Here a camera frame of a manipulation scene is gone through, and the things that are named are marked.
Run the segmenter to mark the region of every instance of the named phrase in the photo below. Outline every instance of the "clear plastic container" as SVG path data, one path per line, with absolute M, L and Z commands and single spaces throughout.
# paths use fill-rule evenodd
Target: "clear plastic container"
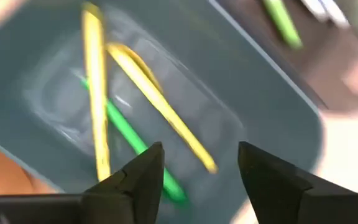
M 206 1 L 98 3 L 109 40 L 135 50 L 215 158 L 209 174 L 121 69 L 108 60 L 109 97 L 140 137 L 162 141 L 190 203 L 163 197 L 159 223 L 228 223 L 246 200 L 237 144 L 249 141 L 311 169 L 321 147 L 316 108 L 271 58 Z M 0 150 L 61 192 L 97 182 L 83 71 L 81 4 L 29 4 L 0 30 Z M 113 169 L 135 156 L 111 124 Z

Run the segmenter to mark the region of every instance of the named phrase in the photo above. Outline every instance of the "green pen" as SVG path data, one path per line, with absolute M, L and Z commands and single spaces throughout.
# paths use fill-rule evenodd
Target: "green pen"
M 81 78 L 84 86 L 89 88 L 88 81 L 84 78 Z M 149 147 L 141 140 L 139 135 L 131 127 L 131 125 L 126 121 L 125 117 L 121 114 L 118 108 L 110 101 L 107 100 L 107 114 L 112 123 L 117 127 L 121 132 L 124 138 L 128 143 L 134 148 L 136 154 L 141 154 L 146 151 Z M 163 187 L 166 193 L 171 199 L 177 202 L 182 202 L 186 200 L 186 195 L 183 189 L 179 186 L 179 183 L 172 177 L 172 175 L 164 169 L 163 173 Z
M 298 31 L 291 20 L 284 2 L 282 0 L 264 0 L 264 3 L 268 13 L 287 44 L 293 49 L 301 48 L 302 40 L 299 37 Z

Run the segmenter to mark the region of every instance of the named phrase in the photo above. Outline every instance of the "yellow stick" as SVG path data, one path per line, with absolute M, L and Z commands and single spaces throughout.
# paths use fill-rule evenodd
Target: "yellow stick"
M 218 167 L 208 151 L 187 128 L 172 107 L 168 104 L 158 88 L 153 84 L 130 55 L 134 52 L 122 44 L 108 44 L 108 52 L 156 109 L 165 117 L 175 131 L 186 141 L 191 150 L 211 172 L 216 173 Z
M 101 12 L 98 7 L 89 2 L 84 3 L 83 6 L 85 69 L 89 80 L 96 168 L 98 170 L 98 179 L 102 181 L 110 176 L 110 157 L 107 142 L 104 33 Z

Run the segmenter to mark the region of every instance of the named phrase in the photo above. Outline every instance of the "green stick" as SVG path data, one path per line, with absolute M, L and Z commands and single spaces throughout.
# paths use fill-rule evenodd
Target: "green stick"
M 88 81 L 85 79 L 81 79 L 81 81 L 86 88 L 89 88 Z M 128 143 L 134 148 L 136 154 L 139 155 L 146 151 L 149 147 L 147 147 L 132 126 L 126 121 L 125 117 L 121 114 L 118 108 L 110 100 L 107 100 L 106 107 L 110 121 L 117 127 Z M 179 183 L 167 171 L 167 169 L 164 169 L 163 178 L 164 190 L 171 199 L 175 201 L 186 200 L 185 192 L 179 186 Z
M 264 0 L 268 13 L 290 47 L 299 49 L 302 41 L 282 0 Z

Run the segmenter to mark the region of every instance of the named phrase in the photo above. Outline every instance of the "gray plastic tray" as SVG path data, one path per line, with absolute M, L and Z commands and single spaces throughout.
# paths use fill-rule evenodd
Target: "gray plastic tray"
M 217 5 L 101 1 L 109 40 L 152 68 L 165 96 L 219 166 L 209 174 L 109 60 L 109 96 L 143 140 L 162 141 L 190 204 L 163 198 L 159 223 L 228 223 L 246 199 L 237 144 L 246 140 L 309 170 L 321 147 L 316 108 Z M 61 192 L 96 183 L 83 76 L 80 1 L 28 3 L 0 29 L 0 149 Z M 109 127 L 113 169 L 134 157 Z

